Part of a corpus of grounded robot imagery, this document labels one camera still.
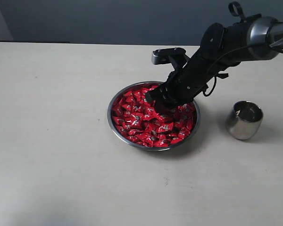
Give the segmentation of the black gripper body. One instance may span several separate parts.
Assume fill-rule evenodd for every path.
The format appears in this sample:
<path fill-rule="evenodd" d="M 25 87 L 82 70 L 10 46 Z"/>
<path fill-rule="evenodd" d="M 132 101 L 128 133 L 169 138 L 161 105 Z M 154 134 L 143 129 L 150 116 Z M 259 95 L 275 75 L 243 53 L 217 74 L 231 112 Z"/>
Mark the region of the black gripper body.
<path fill-rule="evenodd" d="M 174 100 L 177 106 L 191 102 L 214 75 L 221 71 L 221 64 L 205 59 L 196 51 L 187 64 L 173 71 L 164 83 L 166 99 Z"/>

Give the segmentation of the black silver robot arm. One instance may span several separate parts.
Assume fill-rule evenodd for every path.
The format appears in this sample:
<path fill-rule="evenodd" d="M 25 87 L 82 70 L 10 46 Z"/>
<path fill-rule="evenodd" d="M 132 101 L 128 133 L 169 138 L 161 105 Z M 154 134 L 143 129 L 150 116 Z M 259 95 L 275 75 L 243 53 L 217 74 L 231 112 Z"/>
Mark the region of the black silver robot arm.
<path fill-rule="evenodd" d="M 183 48 L 157 49 L 152 53 L 154 65 L 171 64 L 174 71 L 145 98 L 155 104 L 157 112 L 164 113 L 205 93 L 211 79 L 227 78 L 227 68 L 246 61 L 271 60 L 279 53 L 283 53 L 283 22 L 273 17 L 254 15 L 229 27 L 214 23 L 191 57 Z"/>

